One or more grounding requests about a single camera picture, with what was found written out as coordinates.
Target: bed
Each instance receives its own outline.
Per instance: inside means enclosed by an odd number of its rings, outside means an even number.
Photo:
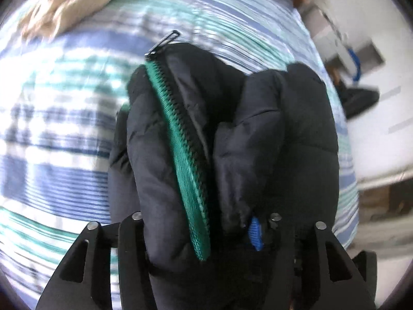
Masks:
[[[110,223],[108,157],[115,116],[144,54],[170,30],[252,73],[301,61],[327,85],[339,141],[334,233],[347,247],[358,192],[345,117],[291,0],[113,0],[54,41],[22,43],[19,17],[0,30],[0,268],[34,309],[54,269],[90,220]],[[120,309],[117,258],[111,260]]]

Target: black puffer jacket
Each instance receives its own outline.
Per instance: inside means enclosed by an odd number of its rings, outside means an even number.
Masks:
[[[325,85],[302,64],[245,76],[190,44],[156,50],[148,61],[162,70],[200,171],[211,254],[199,260],[194,250],[165,104],[145,66],[129,82],[130,111],[117,118],[112,221],[142,212],[158,309],[254,309],[269,272],[268,252],[246,236],[252,216],[278,212],[299,235],[334,223],[338,146]],[[246,277],[251,262],[258,279]]]

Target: zipper teeth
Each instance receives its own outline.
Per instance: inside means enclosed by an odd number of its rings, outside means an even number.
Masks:
[[[184,160],[184,170],[189,172],[182,174],[181,171],[176,171],[176,176],[178,178],[178,185],[189,223],[191,242],[198,259],[204,261],[208,258],[211,249],[206,207],[206,189],[203,173],[198,166],[198,155],[193,146],[193,141],[188,138],[187,129],[184,120],[182,119],[182,113],[177,106],[162,68],[159,63],[154,60],[147,61],[145,66],[149,80],[160,99],[164,115],[169,125],[171,150],[175,168],[176,170],[177,168],[181,169],[181,161]],[[175,140],[175,138],[178,139],[177,142],[183,147],[183,153],[181,153],[179,148],[177,149],[176,145],[173,145],[171,140]]]

